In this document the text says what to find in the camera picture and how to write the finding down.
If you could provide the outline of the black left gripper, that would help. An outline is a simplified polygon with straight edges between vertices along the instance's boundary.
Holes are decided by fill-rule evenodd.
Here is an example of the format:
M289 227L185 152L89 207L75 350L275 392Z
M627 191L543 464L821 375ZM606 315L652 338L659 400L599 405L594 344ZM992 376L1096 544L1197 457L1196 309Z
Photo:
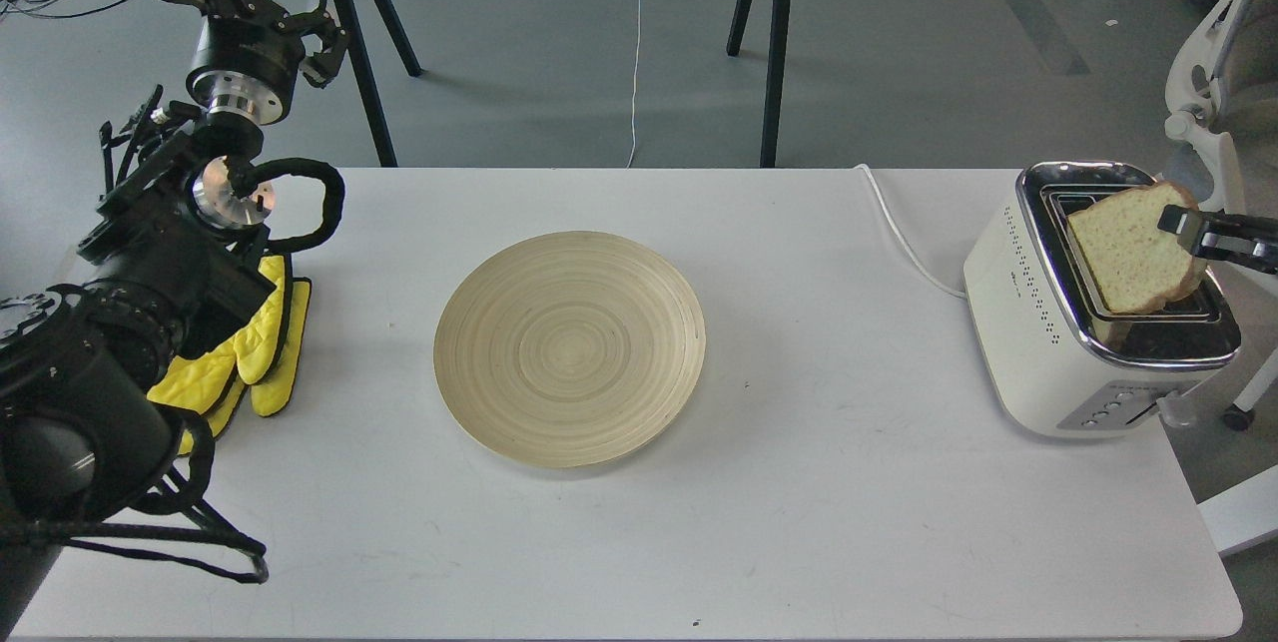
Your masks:
M204 15L187 75L192 100L213 110L219 98L242 98L247 102L242 113L257 125L291 113L299 73L322 90L345 60L350 35L325 9L289 15L279 4L261 0L164 1Z

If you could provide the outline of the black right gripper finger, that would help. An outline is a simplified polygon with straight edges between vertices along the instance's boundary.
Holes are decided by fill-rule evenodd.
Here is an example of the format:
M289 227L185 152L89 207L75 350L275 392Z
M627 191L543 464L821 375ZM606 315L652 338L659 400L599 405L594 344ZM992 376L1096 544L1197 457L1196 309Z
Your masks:
M1277 243L1264 237L1227 237L1226 233L1208 231L1191 243L1190 254L1197 260L1233 263L1269 278L1277 275Z
M1277 237L1273 217L1241 214L1205 214L1197 208L1176 205L1164 206L1158 219L1158 229L1173 237Z

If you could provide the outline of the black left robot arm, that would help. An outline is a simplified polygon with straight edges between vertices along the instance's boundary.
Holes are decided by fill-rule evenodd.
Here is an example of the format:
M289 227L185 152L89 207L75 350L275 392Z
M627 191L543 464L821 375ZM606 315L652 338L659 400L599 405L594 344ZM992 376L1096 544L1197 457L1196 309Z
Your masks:
M229 547L247 572L178 558L245 584L265 546L206 501L210 425L151 402L174 359L227 341L273 294L259 262L334 237L345 183L328 162L261 161L265 127L298 79L337 75L348 32L328 12L273 0L164 0L204 18L189 101L155 90L123 130L105 125L101 223L77 254L93 269L3 302L3 633L65 547L169 563L138 540Z

